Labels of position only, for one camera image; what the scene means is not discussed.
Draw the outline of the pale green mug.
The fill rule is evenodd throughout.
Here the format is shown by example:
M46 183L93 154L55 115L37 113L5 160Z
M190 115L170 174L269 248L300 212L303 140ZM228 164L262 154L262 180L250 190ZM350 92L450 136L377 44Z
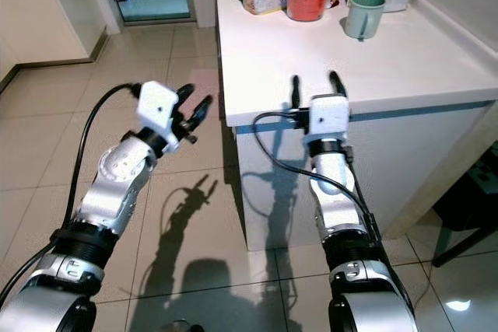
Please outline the pale green mug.
M385 0L349 0L349 12L344 25L346 36L356 40L376 36L386 5Z

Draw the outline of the white kitchen counter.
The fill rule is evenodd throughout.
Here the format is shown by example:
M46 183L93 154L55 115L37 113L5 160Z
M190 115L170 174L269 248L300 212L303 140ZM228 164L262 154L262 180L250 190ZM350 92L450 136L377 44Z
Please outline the white kitchen counter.
M375 37L346 36L345 6L299 23L281 12L254 16L238 0L216 0L224 121L234 133L245 242L249 250L319 243L308 179L276 168L306 153L303 132L266 119L289 106L291 79L302 104L344 80L351 108L353 171L381 232L402 235L469 168L498 133L498 61L437 6L412 0L388 13Z

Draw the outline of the white cabinet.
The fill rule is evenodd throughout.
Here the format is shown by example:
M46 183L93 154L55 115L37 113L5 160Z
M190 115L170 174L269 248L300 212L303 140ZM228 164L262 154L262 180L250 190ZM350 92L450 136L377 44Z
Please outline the white cabinet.
M0 0L0 34L12 65L93 62L107 21L97 0Z

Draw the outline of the black chair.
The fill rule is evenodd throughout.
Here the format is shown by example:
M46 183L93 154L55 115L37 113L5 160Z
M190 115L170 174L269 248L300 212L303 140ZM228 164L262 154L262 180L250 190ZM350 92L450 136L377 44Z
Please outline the black chair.
M448 235L442 232L431 261L434 267L442 267L498 232L498 141L449 187L433 205L433 211L441 220L441 228L448 232L473 230L448 250L444 249Z

